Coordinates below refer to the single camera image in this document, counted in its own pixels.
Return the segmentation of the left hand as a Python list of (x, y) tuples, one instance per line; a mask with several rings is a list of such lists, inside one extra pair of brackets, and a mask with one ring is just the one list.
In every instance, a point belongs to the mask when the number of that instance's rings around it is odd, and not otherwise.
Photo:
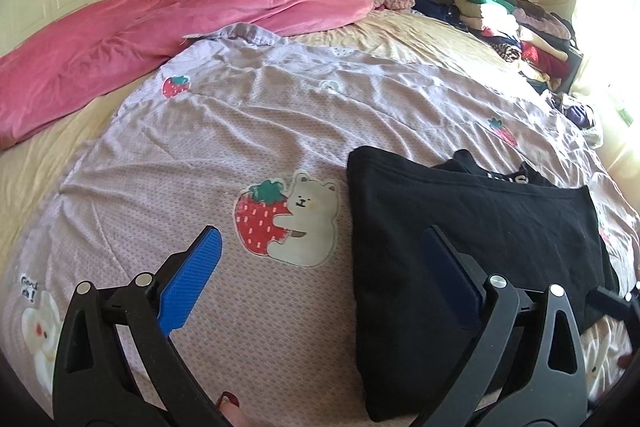
[(217, 400), (217, 409), (233, 427), (250, 427), (252, 421), (240, 407), (239, 399), (230, 391), (224, 391)]

